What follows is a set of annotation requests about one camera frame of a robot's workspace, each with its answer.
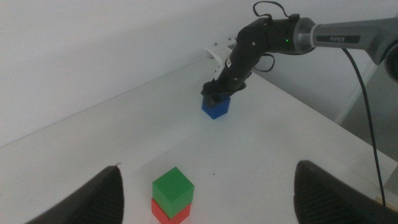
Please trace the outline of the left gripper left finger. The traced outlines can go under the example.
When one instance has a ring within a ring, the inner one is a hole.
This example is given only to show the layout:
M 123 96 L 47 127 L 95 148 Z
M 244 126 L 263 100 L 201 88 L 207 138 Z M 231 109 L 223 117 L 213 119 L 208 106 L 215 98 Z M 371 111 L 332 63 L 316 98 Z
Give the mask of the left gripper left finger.
M 124 190 L 118 166 L 107 166 L 61 202 L 30 220 L 30 224 L 121 224 Z

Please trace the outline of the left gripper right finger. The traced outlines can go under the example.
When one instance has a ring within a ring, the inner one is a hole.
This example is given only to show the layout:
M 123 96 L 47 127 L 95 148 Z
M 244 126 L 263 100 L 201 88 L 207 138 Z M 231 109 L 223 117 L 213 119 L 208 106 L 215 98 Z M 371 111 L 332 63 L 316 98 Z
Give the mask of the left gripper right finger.
M 397 212 L 335 178 L 311 161 L 299 161 L 294 210 L 300 224 L 397 224 Z

